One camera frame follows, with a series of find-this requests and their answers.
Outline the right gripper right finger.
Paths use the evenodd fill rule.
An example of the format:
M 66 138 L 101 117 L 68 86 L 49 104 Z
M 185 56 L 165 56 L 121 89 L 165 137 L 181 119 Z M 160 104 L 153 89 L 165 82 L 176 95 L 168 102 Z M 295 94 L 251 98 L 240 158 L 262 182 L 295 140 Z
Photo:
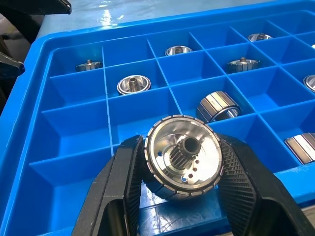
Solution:
M 307 236 L 307 218 L 284 184 L 251 147 L 219 134 L 221 204 L 234 236 Z

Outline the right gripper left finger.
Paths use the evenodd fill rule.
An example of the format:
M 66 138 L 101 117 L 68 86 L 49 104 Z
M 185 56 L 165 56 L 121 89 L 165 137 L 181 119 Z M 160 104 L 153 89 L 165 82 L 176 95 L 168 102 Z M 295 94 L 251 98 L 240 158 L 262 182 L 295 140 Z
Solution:
M 142 135 L 124 140 L 90 185 L 71 236 L 137 236 Z

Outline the blue compartment tray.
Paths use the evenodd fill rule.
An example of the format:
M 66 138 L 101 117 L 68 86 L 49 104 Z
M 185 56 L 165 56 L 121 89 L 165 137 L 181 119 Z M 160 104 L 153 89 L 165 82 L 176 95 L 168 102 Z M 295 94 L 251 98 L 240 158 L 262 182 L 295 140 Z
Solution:
M 265 33 L 269 40 L 247 37 Z M 227 92 L 240 115 L 211 127 L 247 143 L 296 202 L 315 204 L 315 162 L 285 144 L 315 133 L 315 0 L 279 0 L 36 40 L 0 116 L 0 236 L 71 236 L 88 189 L 118 146 L 171 115 L 195 116 L 211 92 Z M 172 46 L 192 52 L 166 56 Z M 260 60 L 229 73 L 227 63 Z M 103 67 L 76 72 L 88 59 Z M 147 91 L 120 95 L 130 75 Z

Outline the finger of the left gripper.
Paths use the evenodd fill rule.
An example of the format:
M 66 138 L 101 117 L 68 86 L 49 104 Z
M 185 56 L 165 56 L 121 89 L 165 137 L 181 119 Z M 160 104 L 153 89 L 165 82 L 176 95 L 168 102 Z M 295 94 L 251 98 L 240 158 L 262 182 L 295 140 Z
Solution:
M 0 79 L 9 79 L 18 77 L 25 72 L 22 62 L 0 52 Z
M 68 0 L 0 0 L 0 6 L 31 15 L 72 13 Z

